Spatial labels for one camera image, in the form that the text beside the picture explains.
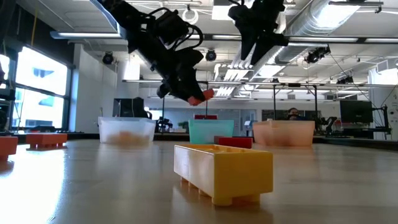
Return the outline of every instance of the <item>ductwork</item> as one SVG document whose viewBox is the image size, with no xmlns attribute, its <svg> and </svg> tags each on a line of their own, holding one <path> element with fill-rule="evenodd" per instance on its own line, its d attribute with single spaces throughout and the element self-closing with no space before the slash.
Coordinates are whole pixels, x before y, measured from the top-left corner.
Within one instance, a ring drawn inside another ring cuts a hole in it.
<svg viewBox="0 0 398 224">
<path fill-rule="evenodd" d="M 285 35 L 329 35 L 344 24 L 359 6 L 329 5 L 330 0 L 313 0 L 297 19 L 285 31 Z M 285 68 L 288 64 L 301 56 L 308 47 L 274 47 L 254 66 L 253 76 L 256 78 L 270 78 Z M 255 89 L 252 86 L 241 86 L 240 91 Z"/>
</svg>

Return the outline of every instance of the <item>ceiling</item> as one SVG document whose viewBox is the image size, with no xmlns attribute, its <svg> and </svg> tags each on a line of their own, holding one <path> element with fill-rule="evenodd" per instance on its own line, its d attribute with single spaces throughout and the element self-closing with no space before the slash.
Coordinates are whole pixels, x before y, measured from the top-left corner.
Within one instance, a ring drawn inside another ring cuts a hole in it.
<svg viewBox="0 0 398 224">
<path fill-rule="evenodd" d="M 291 0 L 296 3 L 295 7 L 287 9 L 287 23 L 300 12 L 310 0 Z M 351 16 L 342 26 L 337 28 L 332 35 L 342 36 L 388 36 L 398 35 L 398 1 L 382 0 L 383 11 L 379 14 L 373 13 L 375 7 L 362 7 Z M 89 0 L 17 0 L 17 2 L 34 14 L 37 10 L 38 17 L 55 30 L 63 32 L 114 32 L 102 13 L 97 10 Z M 192 9 L 201 9 L 199 20 L 196 23 L 203 33 L 208 34 L 238 34 L 231 21 L 216 21 L 211 19 L 213 0 L 201 1 L 201 6 L 193 6 Z M 151 12 L 159 5 L 134 5 L 142 12 Z M 171 9 L 185 9 L 184 5 L 170 6 Z M 98 56 L 103 52 L 113 50 L 119 60 L 132 57 L 125 51 L 127 42 L 124 40 L 86 40 L 85 49 Z M 231 63 L 238 53 L 239 42 L 235 41 L 205 41 L 198 50 L 204 54 L 208 49 L 215 49 L 217 60 L 206 62 L 202 60 L 197 65 L 198 79 L 206 80 L 214 77 L 216 63 Z M 386 57 L 398 57 L 398 45 L 359 45 L 359 44 L 331 44 L 332 55 L 343 70 L 352 71 L 357 83 L 367 82 L 368 69 Z M 320 63 L 307 65 L 303 57 L 299 57 L 280 73 L 275 75 L 281 82 L 328 82 L 331 78 L 338 78 L 341 68 L 330 56 Z M 142 63 L 141 75 L 144 78 L 158 78 L 146 65 Z"/>
</svg>

